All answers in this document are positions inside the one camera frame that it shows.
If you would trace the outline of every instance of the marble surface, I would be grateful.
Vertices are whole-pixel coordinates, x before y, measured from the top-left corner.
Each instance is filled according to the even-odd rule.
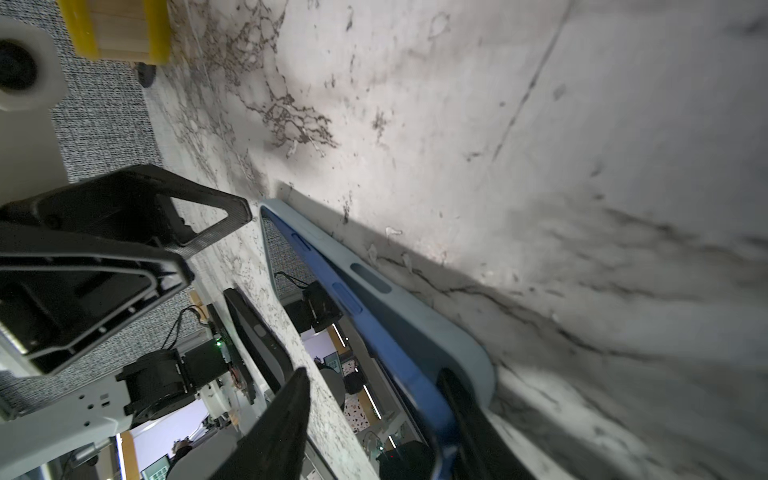
[[[166,166],[285,200],[467,329],[539,478],[765,478],[764,2],[169,6]],[[252,223],[193,266],[311,366],[264,262]],[[372,478],[310,371],[310,436]]]

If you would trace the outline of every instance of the gray fabric surface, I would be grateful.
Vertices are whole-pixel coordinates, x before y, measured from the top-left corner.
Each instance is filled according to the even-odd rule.
[[[0,0],[0,15],[41,27],[54,39],[69,96],[51,110],[51,117],[70,181],[133,164],[161,164],[141,87],[128,64],[76,57],[53,1]],[[16,409],[38,409],[159,349],[188,304],[187,292],[180,293],[54,377],[16,379],[0,372],[0,396]],[[180,335],[199,328],[194,316],[185,314]]]

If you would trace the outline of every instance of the yellow edge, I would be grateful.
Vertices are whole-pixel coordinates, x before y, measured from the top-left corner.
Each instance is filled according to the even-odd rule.
[[[144,0],[149,37],[149,58],[153,65],[162,65],[170,57],[170,22],[166,0]]]
[[[89,60],[98,60],[98,46],[94,35],[91,15],[88,13],[86,0],[57,0],[61,9],[61,17],[69,31],[69,38],[74,45],[74,51]]]

